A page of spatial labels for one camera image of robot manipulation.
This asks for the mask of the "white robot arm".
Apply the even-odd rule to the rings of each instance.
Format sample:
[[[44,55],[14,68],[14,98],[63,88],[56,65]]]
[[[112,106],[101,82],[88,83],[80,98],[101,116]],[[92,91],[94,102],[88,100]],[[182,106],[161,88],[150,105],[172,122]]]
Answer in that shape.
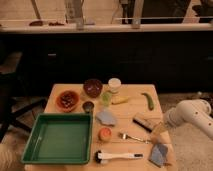
[[[169,128],[177,128],[185,123],[190,123],[213,140],[211,111],[211,105],[206,100],[182,100],[164,113],[163,120],[154,127],[153,132],[160,134]]]

